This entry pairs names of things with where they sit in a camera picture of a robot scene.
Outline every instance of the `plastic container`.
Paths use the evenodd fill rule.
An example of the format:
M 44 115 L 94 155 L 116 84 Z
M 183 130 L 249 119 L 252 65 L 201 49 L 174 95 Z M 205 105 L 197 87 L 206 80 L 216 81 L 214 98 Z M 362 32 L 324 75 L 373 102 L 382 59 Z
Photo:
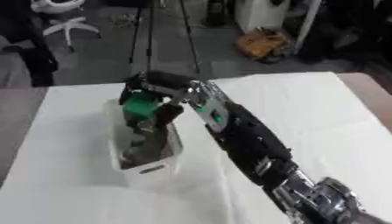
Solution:
M 170 156 L 124 170 L 120 166 L 120 153 L 124 147 L 130 146 L 132 128 L 125 125 L 122 107 L 118 105 L 118 100 L 107 101 L 103 110 L 109 126 L 108 147 L 112 166 L 124 175 L 129 187 L 149 188 L 170 180 L 179 169 L 178 158 L 183 150 L 174 124 L 168 125 L 168 141 L 164 148 L 171 151 Z

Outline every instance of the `white table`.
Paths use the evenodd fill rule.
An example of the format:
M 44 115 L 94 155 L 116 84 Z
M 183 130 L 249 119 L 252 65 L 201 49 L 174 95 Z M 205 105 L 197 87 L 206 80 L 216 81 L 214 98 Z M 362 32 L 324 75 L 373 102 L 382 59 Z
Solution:
M 392 137 L 333 73 L 219 84 L 293 149 L 313 179 L 340 179 L 369 212 L 392 221 Z M 127 188 L 111 168 L 101 113 L 122 87 L 49 89 L 0 191 L 3 223 L 288 223 L 189 108 L 176 121 L 185 147 L 178 175 L 157 189 Z

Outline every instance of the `gray floor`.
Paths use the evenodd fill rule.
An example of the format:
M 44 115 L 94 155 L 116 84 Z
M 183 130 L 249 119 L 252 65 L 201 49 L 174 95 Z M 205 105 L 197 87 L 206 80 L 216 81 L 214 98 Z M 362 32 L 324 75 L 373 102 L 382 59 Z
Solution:
M 0 186 L 45 94 L 43 88 L 0 89 Z
M 178 0 L 169 1 L 165 9 L 156 10 L 152 45 L 153 68 L 177 74 L 191 75 L 200 79 L 216 79 L 246 74 L 269 74 L 287 72 L 334 71 L 345 72 L 350 63 L 324 61 L 306 65 L 295 59 L 287 59 L 274 65 L 251 61 L 234 48 L 234 41 L 241 33 L 234 25 L 223 29 L 205 29 L 200 20 L 205 15 L 205 5 L 199 0 L 185 0 L 190 15 L 192 36 L 199 54 L 202 74 L 193 69 L 192 55 L 186 38 Z M 128 63 L 134 27 L 113 27 L 110 16 L 134 11 L 127 8 L 106 7 L 97 0 L 87 1 L 82 12 L 88 23 L 97 26 L 102 39 L 92 33 L 73 31 L 76 52 L 65 48 L 62 33 L 47 37 L 47 41 L 60 63 L 55 74 L 57 85 L 97 84 L 123 81 L 129 75 L 145 68 L 148 13 L 144 12 L 142 29 L 137 39 L 136 62 Z

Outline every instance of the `chair wheel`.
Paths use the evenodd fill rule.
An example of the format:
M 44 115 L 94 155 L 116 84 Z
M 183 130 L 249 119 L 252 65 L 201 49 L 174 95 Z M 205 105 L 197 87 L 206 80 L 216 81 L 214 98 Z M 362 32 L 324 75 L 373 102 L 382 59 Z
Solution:
M 68 46 L 68 51 L 69 51 L 70 53 L 74 53 L 74 52 L 75 52 L 75 49 L 74 49 L 73 46 L 69 45 L 69 46 Z

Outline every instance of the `tripod leg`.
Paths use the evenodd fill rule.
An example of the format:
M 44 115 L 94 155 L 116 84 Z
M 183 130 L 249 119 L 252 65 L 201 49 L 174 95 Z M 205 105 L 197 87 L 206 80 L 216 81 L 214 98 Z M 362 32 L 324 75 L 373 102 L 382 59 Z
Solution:
M 194 63 L 194 66 L 195 66 L 195 71 L 196 71 L 197 74 L 200 74 L 201 70 L 200 70 L 200 65 L 199 65 L 199 61 L 198 61 L 198 55 L 196 53 L 196 48 L 194 46 L 193 39 L 192 39 L 192 36 L 191 36 L 192 30 L 191 30 L 191 26 L 189 25 L 189 22 L 188 22 L 188 15 L 186 14 L 186 7 L 184 5 L 184 0 L 179 0 L 179 5 L 181 6 L 182 15 L 184 17 L 184 24 L 185 24 L 185 29 L 186 29 L 186 35 L 188 36 L 189 45 L 191 46 L 191 51 L 192 51 L 193 63 Z
M 129 63 L 133 63 L 133 57 L 135 54 L 135 48 L 137 44 L 137 32 L 139 31 L 139 26 L 140 26 L 140 16 L 142 15 L 142 7 L 137 7 L 137 13 L 136 13 L 136 18 L 135 18 L 135 31 L 133 33 L 133 39 L 132 39 L 132 48 L 130 50 L 130 56 L 129 56 Z
M 147 50 L 146 50 L 146 56 L 147 56 L 147 67 L 146 71 L 151 70 L 151 54 L 152 54 L 152 31 L 154 28 L 154 0 L 150 0 L 150 24 L 149 24 L 149 39 L 148 39 L 148 45 L 147 45 Z

